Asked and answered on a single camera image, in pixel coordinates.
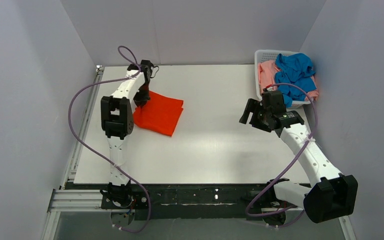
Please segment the orange t shirt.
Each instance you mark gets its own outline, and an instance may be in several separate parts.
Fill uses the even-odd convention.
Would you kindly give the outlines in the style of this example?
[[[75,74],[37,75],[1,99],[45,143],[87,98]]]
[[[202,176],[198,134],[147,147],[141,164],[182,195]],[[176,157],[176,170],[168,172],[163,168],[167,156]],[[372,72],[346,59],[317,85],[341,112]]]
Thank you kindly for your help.
[[[139,128],[172,137],[183,112],[184,101],[149,92],[150,100],[133,113],[133,121]]]

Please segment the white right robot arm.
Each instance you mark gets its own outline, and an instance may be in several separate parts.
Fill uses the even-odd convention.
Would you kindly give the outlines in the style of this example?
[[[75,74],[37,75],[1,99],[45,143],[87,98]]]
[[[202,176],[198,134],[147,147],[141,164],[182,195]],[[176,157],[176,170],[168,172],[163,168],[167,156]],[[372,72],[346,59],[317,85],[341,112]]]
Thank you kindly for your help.
[[[276,199],[303,209],[314,223],[349,216],[354,212],[359,186],[356,178],[344,175],[328,160],[297,111],[287,111],[280,102],[271,107],[265,106],[263,101],[250,98],[239,122],[268,133],[276,132],[295,155],[289,165],[246,206],[247,216],[270,216],[269,212],[249,212],[267,191]],[[296,162],[304,169],[309,187],[282,179]]]

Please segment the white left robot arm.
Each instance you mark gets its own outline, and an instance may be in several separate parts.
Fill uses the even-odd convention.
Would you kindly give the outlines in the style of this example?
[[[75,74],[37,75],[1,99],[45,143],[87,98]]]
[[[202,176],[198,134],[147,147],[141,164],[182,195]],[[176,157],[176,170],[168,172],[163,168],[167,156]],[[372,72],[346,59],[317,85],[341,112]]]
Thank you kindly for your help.
[[[133,113],[137,107],[143,107],[151,99],[149,83],[150,70],[129,68],[127,80],[120,83],[118,88],[100,100],[101,127],[107,137],[109,159],[115,164],[110,167],[109,182],[112,186],[123,187],[130,182],[126,176],[127,160],[123,148],[128,136],[134,129]]]

